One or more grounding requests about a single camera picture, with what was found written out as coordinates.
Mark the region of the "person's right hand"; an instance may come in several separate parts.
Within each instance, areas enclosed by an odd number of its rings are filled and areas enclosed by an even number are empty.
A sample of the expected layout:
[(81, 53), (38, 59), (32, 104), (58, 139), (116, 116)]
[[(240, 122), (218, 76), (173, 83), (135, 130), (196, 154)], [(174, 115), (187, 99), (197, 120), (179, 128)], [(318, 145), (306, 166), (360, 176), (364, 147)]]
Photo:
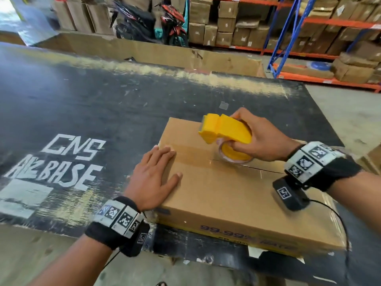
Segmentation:
[(286, 162), (304, 145), (283, 134), (269, 120), (253, 114), (252, 138), (250, 144), (230, 141), (229, 145), (238, 152), (246, 153), (253, 158), (273, 162)]

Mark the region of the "person's left hand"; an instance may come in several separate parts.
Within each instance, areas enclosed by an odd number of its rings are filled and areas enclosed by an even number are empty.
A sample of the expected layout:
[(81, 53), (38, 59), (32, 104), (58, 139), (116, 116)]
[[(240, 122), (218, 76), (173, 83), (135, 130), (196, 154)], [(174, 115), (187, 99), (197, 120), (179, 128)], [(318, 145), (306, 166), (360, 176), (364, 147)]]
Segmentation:
[(134, 168), (123, 196), (133, 201), (139, 212), (152, 210), (162, 204), (161, 186), (169, 180), (163, 182), (163, 175), (175, 155), (176, 151), (171, 147), (160, 149), (155, 145)]

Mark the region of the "yellow tape dispenser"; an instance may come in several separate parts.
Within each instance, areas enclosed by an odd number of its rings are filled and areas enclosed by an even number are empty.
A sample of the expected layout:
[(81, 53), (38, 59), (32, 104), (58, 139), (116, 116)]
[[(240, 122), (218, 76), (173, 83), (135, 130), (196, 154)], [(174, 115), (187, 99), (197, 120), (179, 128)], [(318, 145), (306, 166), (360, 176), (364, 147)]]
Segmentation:
[(204, 115), (198, 134), (207, 144), (218, 144), (219, 138), (250, 144), (252, 138), (251, 130), (245, 124), (225, 114)]

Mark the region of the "brown cardboard box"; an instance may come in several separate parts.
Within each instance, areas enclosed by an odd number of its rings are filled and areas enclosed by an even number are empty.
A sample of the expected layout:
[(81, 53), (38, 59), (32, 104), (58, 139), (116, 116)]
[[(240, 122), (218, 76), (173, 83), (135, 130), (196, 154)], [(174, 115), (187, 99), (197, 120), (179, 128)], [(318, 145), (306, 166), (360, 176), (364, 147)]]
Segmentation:
[(164, 181), (178, 172), (183, 177), (152, 211), (152, 221), (293, 257), (346, 249), (345, 231), (332, 210), (315, 202), (296, 212), (283, 205), (272, 186), (285, 175), (283, 162), (229, 163), (218, 145), (203, 141), (200, 125), (169, 118), (159, 146), (171, 146), (176, 155)]

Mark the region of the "person's right forearm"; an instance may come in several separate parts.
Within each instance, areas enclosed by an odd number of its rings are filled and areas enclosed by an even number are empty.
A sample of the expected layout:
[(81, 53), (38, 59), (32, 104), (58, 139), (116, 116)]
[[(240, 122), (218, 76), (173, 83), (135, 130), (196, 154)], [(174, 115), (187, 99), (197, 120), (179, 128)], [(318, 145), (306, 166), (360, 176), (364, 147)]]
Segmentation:
[(327, 193), (381, 236), (381, 176), (360, 171), (334, 182)]

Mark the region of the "person's left forearm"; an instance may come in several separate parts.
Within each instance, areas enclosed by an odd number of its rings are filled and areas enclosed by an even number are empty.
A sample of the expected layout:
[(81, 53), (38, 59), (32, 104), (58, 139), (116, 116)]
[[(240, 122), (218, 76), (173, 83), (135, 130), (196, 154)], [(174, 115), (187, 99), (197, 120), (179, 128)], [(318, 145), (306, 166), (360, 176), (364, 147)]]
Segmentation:
[(27, 286), (94, 286), (113, 250), (82, 235)]

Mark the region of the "clear tape roll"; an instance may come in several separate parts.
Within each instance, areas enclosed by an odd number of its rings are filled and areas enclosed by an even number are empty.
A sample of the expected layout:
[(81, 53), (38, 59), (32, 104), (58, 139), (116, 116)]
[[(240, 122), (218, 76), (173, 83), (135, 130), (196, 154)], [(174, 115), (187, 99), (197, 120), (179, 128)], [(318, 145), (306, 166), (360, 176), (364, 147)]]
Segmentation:
[(244, 164), (250, 163), (254, 158), (250, 155), (242, 152), (235, 151), (230, 145), (229, 141), (224, 138), (219, 138), (218, 140), (218, 153), (222, 159), (230, 163)]

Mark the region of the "black wristband with marker tags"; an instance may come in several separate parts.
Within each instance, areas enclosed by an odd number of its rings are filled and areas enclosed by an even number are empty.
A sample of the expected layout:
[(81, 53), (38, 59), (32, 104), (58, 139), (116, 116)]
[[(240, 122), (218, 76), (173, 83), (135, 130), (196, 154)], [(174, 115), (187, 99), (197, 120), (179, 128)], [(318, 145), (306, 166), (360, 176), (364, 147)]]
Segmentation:
[(124, 196), (108, 200), (94, 215), (84, 234), (112, 250), (121, 248), (131, 239), (143, 214), (133, 201)]
[(335, 182), (356, 176), (362, 168), (346, 154), (313, 141), (298, 146), (288, 156), (284, 170), (298, 185), (326, 192)]

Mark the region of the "cardboard boxes on rack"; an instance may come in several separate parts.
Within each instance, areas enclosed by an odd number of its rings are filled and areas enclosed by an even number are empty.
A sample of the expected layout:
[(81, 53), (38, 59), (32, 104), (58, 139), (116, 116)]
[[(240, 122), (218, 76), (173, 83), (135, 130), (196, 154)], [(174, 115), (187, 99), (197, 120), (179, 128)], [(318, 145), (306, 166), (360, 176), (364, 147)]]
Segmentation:
[(350, 79), (376, 84), (381, 62), (381, 0), (190, 0), (191, 44), (334, 60), (354, 47), (369, 47), (368, 71)]

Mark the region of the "blue plastic roll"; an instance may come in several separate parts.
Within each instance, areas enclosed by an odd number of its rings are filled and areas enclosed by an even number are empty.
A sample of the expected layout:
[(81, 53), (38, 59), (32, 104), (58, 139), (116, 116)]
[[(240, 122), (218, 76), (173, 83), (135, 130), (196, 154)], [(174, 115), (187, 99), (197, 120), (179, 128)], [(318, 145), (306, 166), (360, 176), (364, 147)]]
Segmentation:
[(322, 61), (308, 61), (306, 63), (307, 68), (316, 70), (316, 71), (330, 71), (331, 62), (322, 62)]

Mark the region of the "orange and blue storage rack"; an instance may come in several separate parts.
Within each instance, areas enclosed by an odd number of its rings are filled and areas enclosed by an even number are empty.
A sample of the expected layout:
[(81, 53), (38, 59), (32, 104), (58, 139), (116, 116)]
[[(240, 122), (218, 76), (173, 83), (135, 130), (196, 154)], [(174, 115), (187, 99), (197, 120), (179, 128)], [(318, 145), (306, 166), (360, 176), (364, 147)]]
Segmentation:
[(271, 53), (278, 79), (381, 93), (381, 0), (188, 0), (193, 43)]

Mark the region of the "long flat cardboard panel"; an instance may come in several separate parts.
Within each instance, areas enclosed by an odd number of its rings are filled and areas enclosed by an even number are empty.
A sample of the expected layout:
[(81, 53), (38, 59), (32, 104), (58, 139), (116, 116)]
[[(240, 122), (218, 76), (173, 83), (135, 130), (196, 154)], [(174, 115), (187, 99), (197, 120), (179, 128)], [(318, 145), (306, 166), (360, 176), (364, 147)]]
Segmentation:
[(109, 35), (60, 32), (37, 43), (35, 47), (115, 61), (132, 57), (140, 63), (179, 67), (203, 73), (266, 77), (262, 61), (238, 54), (131, 41)]

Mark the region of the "red and black motorcycle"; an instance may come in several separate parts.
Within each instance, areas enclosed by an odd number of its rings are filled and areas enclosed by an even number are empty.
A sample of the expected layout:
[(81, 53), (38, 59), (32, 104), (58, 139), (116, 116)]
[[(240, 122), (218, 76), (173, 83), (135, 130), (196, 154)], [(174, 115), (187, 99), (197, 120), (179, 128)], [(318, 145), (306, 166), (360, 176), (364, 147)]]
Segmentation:
[(185, 19), (174, 6), (171, 0), (162, 0), (155, 7), (159, 7), (159, 23), (162, 30), (160, 42), (164, 45), (189, 47), (188, 35), (183, 25)]

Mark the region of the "small cardboard box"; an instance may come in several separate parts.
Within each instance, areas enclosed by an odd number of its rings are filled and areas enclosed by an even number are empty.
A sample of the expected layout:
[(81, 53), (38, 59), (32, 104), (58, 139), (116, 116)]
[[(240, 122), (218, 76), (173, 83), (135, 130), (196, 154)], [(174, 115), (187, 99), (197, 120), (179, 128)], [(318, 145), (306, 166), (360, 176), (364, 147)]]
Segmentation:
[(381, 143), (356, 160), (363, 170), (381, 176)]

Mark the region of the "stack of tall cardboard boxes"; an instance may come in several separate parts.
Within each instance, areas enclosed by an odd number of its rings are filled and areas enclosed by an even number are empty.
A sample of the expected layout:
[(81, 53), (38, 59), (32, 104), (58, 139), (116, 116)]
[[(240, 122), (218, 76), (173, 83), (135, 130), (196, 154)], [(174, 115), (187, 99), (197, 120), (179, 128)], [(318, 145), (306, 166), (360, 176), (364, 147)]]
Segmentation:
[(53, 0), (60, 30), (85, 34), (114, 35), (112, 0)]

